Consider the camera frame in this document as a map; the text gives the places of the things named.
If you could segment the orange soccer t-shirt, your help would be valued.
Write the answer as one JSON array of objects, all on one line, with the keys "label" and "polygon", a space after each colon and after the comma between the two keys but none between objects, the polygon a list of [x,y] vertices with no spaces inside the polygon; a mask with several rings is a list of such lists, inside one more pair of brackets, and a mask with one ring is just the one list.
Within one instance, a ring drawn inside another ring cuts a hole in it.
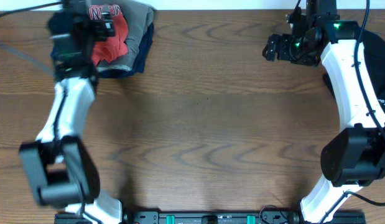
[{"label": "orange soccer t-shirt", "polygon": [[97,66],[100,62],[112,62],[118,57],[128,53],[125,43],[129,33],[128,24],[123,16],[122,9],[117,4],[108,6],[109,13],[113,20],[115,36],[108,37],[106,41],[96,42],[91,59]]}]

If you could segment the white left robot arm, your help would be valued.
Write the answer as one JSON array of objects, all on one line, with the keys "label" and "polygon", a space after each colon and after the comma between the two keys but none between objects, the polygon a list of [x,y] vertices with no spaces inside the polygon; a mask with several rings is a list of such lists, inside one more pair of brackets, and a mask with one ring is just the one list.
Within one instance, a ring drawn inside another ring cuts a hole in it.
[{"label": "white left robot arm", "polygon": [[40,206],[61,209],[56,223],[122,223],[121,202],[101,190],[83,141],[86,117],[96,97],[95,42],[114,36],[110,13],[97,20],[85,13],[56,12],[48,22],[55,98],[35,141],[19,148],[32,195]]}]

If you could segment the black garment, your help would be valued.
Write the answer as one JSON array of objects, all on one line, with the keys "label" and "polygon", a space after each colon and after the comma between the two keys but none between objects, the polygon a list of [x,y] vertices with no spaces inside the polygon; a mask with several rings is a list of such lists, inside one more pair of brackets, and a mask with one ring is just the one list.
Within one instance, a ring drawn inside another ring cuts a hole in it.
[{"label": "black garment", "polygon": [[371,83],[385,113],[385,41],[377,34],[365,30],[361,36],[364,59]]}]

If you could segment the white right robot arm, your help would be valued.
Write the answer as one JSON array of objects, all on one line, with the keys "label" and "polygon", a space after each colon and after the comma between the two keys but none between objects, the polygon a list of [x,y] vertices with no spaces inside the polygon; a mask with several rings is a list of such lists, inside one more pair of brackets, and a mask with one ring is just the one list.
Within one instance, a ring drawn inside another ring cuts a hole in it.
[{"label": "white right robot arm", "polygon": [[330,20],[273,34],[263,50],[268,61],[322,64],[340,120],[339,133],[320,155],[322,175],[299,209],[287,215],[289,223],[364,223],[363,214],[340,207],[385,177],[385,112],[369,76],[363,36],[355,21]]}]

